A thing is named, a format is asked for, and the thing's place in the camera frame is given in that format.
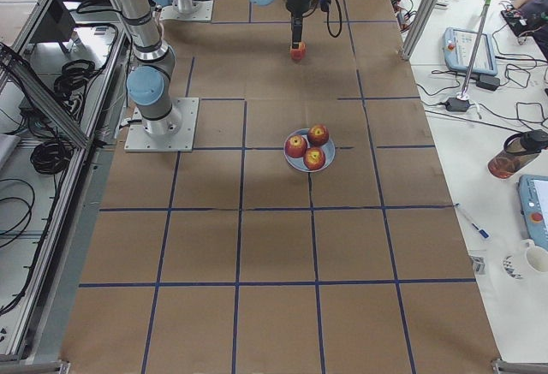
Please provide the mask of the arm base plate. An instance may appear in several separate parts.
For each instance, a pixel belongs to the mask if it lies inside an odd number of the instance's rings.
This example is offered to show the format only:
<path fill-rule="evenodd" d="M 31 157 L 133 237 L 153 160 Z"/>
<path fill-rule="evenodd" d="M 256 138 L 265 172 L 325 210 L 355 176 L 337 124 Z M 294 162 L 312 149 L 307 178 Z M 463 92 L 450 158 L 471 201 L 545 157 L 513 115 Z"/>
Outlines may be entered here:
<path fill-rule="evenodd" d="M 191 152 L 199 114 L 198 98 L 172 98 L 171 112 L 162 120 L 144 118 L 134 110 L 124 150 L 127 152 Z"/>
<path fill-rule="evenodd" d="M 173 0 L 172 4 L 162 8 L 161 21 L 210 22 L 213 2 L 195 2 L 191 0 Z"/>

